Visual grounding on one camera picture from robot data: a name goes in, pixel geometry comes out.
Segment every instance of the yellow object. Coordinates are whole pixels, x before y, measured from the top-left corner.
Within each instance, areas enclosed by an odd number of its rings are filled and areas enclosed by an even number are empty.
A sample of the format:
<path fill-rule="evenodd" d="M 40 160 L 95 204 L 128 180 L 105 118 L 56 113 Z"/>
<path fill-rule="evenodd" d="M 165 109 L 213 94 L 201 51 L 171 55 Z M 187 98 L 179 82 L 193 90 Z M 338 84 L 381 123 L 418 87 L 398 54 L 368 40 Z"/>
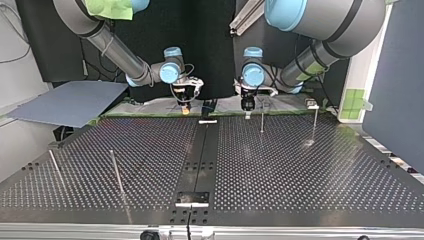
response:
<path fill-rule="evenodd" d="M 188 107 L 183 107 L 183 115 L 189 115 L 190 114 L 190 109 L 188 109 Z"/>
<path fill-rule="evenodd" d="M 85 0 L 88 13 L 109 19 L 132 20 L 131 0 Z"/>

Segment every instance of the perforated metal plate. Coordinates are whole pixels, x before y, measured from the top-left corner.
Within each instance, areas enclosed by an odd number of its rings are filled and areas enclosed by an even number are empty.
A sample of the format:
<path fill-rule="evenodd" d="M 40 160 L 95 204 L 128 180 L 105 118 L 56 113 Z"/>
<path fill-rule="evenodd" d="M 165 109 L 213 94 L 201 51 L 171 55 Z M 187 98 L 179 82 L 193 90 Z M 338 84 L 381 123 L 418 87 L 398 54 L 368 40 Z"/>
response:
<path fill-rule="evenodd" d="M 424 227 L 424 186 L 332 118 L 221 118 L 208 225 Z"/>
<path fill-rule="evenodd" d="M 176 194 L 190 188 L 179 182 L 193 152 L 196 129 L 196 119 L 187 118 L 105 119 L 55 151 L 61 171 L 45 156 L 4 184 L 0 220 L 28 221 L 37 213 L 37 221 L 169 224 L 176 215 Z M 7 219 L 5 213 L 18 217 Z"/>

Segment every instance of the metal rod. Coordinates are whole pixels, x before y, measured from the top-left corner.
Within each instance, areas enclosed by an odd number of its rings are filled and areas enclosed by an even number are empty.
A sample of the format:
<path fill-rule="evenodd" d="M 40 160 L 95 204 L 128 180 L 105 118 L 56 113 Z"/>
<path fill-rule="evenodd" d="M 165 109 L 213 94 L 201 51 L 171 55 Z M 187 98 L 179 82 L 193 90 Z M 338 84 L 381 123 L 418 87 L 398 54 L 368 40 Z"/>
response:
<path fill-rule="evenodd" d="M 49 154 L 50 154 L 50 157 L 51 157 L 51 159 L 53 161 L 54 168 L 56 169 L 56 171 L 60 171 L 59 165 L 57 165 L 56 158 L 55 158 L 55 156 L 53 154 L 53 151 L 51 149 L 49 150 Z"/>
<path fill-rule="evenodd" d="M 264 132 L 264 118 L 265 118 L 265 113 L 262 112 L 261 133 Z"/>
<path fill-rule="evenodd" d="M 319 109 L 317 108 L 317 109 L 315 110 L 314 129 L 315 129 L 315 127 L 317 126 L 318 111 L 319 111 Z"/>
<path fill-rule="evenodd" d="M 110 150 L 109 152 L 110 158 L 112 158 L 113 166 L 115 167 L 116 179 L 118 179 L 119 188 L 121 190 L 121 193 L 124 194 L 124 186 L 122 185 L 121 174 L 119 174 L 118 163 L 116 162 L 115 153 L 113 150 Z"/>

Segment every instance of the green sticker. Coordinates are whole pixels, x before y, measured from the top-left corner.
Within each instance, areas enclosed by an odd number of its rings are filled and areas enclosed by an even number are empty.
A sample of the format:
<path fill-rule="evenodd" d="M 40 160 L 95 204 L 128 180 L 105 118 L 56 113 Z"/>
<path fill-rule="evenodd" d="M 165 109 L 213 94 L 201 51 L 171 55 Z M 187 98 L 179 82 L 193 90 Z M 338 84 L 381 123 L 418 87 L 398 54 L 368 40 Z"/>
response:
<path fill-rule="evenodd" d="M 324 71 L 325 71 L 325 69 L 319 63 L 317 63 L 317 62 L 312 63 L 311 66 L 309 66 L 306 69 L 306 72 L 308 72 L 310 74 L 313 74 L 313 75 L 319 75 L 319 74 L 323 73 Z M 299 77 L 297 77 L 296 80 L 298 80 L 298 81 L 306 81 L 309 78 L 310 78 L 310 76 L 302 73 L 302 74 L 299 75 Z"/>
<path fill-rule="evenodd" d="M 350 120 L 359 119 L 364 107 L 364 96 L 365 90 L 363 89 L 347 89 L 340 118 Z"/>

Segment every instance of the black backdrop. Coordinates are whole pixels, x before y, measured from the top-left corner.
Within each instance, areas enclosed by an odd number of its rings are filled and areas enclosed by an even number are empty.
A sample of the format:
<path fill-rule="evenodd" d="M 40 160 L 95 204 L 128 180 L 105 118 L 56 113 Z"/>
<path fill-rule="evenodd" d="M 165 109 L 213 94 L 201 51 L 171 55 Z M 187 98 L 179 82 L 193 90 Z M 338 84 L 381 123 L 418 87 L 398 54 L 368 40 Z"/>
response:
<path fill-rule="evenodd" d="M 235 0 L 151 0 L 133 21 L 119 21 L 116 33 L 148 63 L 163 61 L 163 50 L 182 49 L 186 63 L 195 65 L 193 75 L 203 79 L 200 99 L 234 95 L 233 40 L 229 24 Z M 143 102 L 169 95 L 169 86 L 132 88 L 131 95 Z"/>

